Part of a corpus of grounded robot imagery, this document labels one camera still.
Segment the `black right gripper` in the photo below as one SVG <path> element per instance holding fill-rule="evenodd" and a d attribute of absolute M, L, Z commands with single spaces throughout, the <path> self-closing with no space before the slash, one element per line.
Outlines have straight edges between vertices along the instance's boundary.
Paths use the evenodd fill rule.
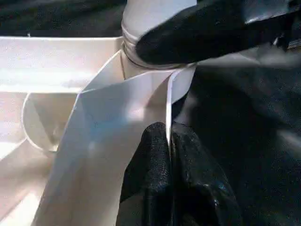
<path fill-rule="evenodd" d="M 253 39 L 287 48 L 293 24 L 301 17 L 299 0 L 246 0 L 243 4 L 245 25 Z"/>

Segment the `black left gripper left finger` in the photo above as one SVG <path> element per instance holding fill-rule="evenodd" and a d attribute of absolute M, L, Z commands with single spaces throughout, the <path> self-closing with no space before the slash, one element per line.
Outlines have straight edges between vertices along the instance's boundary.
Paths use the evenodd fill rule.
<path fill-rule="evenodd" d="M 166 127 L 149 125 L 128 164 L 119 202 L 121 226 L 168 226 L 171 221 L 172 180 Z"/>

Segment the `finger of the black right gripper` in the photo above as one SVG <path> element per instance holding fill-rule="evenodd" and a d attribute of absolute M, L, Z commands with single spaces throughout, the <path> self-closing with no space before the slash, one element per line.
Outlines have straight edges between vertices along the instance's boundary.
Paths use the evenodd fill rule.
<path fill-rule="evenodd" d="M 248 24 L 243 0 L 204 0 L 146 32 L 137 55 L 151 65 L 188 64 L 274 40 L 267 21 Z"/>

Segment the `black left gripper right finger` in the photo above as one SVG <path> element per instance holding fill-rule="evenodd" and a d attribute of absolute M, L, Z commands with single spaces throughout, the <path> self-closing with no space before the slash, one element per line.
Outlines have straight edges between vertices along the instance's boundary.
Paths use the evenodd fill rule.
<path fill-rule="evenodd" d="M 188 126 L 172 126 L 179 226 L 241 226 L 243 218 L 229 181 Z"/>

